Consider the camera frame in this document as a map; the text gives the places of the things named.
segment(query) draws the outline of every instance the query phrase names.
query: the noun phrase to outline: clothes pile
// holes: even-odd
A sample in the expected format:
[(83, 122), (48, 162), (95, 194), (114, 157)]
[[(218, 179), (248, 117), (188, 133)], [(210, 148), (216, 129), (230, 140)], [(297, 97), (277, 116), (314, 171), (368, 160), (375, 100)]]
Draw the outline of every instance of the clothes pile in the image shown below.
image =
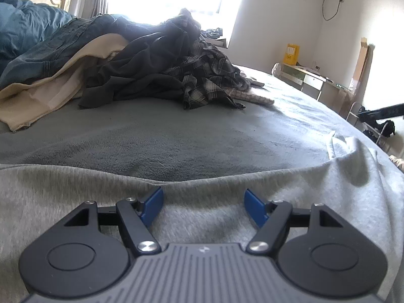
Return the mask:
[(8, 63), (0, 76), (0, 120), (17, 130), (79, 95), (85, 108), (147, 96), (182, 100), (187, 109), (213, 100), (242, 109), (225, 89), (249, 88), (225, 54), (203, 40), (188, 10), (155, 26), (104, 14), (73, 19)]

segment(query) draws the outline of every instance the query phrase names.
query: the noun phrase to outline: beige jacket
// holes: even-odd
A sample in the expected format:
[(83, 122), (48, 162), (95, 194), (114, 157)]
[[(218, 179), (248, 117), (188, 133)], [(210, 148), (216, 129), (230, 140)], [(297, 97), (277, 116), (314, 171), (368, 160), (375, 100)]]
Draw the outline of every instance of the beige jacket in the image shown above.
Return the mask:
[(389, 159), (404, 173), (404, 160), (401, 158), (397, 158), (394, 155), (391, 155)]
[(102, 35), (81, 48), (52, 77), (31, 85), (10, 84), (0, 91), (0, 121), (16, 131), (61, 108), (84, 85), (86, 68), (121, 51), (128, 43), (119, 34)]

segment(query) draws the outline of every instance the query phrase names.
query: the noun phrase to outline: white wall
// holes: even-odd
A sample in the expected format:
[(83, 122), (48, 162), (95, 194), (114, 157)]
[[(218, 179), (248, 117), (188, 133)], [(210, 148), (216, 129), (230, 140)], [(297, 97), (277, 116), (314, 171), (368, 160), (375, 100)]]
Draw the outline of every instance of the white wall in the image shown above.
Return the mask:
[[(326, 16), (336, 10), (338, 0), (326, 0)], [(360, 49), (360, 38), (374, 45), (363, 105), (377, 109), (404, 103), (404, 77), (400, 58), (403, 50), (404, 0), (345, 0), (339, 14), (323, 21), (313, 60), (321, 73), (348, 86)], [(393, 119), (397, 135), (389, 142), (392, 154), (403, 153), (404, 121)]]
[(300, 45), (299, 62), (311, 65), (320, 34), (322, 0), (242, 0), (229, 48), (229, 59), (270, 72), (288, 43)]

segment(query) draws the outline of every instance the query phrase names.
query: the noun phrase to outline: cardboard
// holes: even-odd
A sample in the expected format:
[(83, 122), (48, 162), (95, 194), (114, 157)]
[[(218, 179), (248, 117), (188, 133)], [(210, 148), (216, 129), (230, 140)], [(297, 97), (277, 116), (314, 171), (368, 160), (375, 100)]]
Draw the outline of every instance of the cardboard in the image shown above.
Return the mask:
[(366, 61), (368, 59), (368, 54), (369, 54), (368, 40), (367, 38), (363, 37), (360, 40), (359, 57), (358, 61), (356, 62), (355, 71), (353, 73), (352, 80), (348, 88), (348, 90), (352, 93), (353, 97), (356, 96), (356, 93), (359, 90), (363, 70), (365, 69)]
[(297, 44), (288, 44), (286, 48), (286, 53), (283, 58), (283, 63), (296, 66), (297, 59), (299, 57), (300, 46)]
[(349, 85), (346, 96), (343, 98), (342, 107), (340, 109), (340, 116), (347, 118), (349, 110), (355, 101), (356, 94), (359, 91), (360, 84), (363, 79), (366, 62), (369, 55), (369, 45), (367, 38), (363, 37), (360, 40), (360, 51), (358, 61), (356, 62), (355, 71), (353, 72), (352, 80)]

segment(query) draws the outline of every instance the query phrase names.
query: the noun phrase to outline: gray blanket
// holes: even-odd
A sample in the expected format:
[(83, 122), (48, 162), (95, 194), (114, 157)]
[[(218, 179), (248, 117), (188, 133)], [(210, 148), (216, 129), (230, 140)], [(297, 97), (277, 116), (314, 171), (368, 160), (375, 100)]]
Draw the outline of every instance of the gray blanket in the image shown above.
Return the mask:
[[(29, 242), (84, 200), (112, 204), (154, 183), (133, 177), (189, 180), (164, 185), (167, 205), (152, 227), (161, 242), (246, 244), (255, 231), (242, 207), (247, 187), (300, 207), (323, 201), (386, 252), (385, 296), (402, 256), (404, 175), (324, 105), (276, 78), (267, 86), (270, 109), (184, 111), (173, 101), (136, 99), (79, 110), (73, 101), (15, 134), (0, 124), (0, 163), (42, 164), (0, 171), (0, 302), (24, 294), (17, 261)], [(358, 140), (330, 160), (332, 130)]]
[(3, 165), (0, 301), (18, 302), (27, 294), (17, 269), (21, 251), (81, 202), (94, 199), (100, 205), (110, 205), (124, 197), (144, 195), (158, 185), (165, 192), (165, 206), (151, 231), (162, 244), (240, 242), (245, 246), (256, 232), (243, 208), (247, 188), (267, 199), (286, 199), (302, 208), (325, 202), (387, 255), (389, 272), (380, 290), (385, 297), (401, 261), (403, 195), (397, 196), (396, 191), (403, 190), (403, 177), (399, 170), (385, 172), (376, 151), (358, 139), (344, 140), (332, 133), (322, 144), (330, 160), (314, 167), (176, 183), (71, 167)]

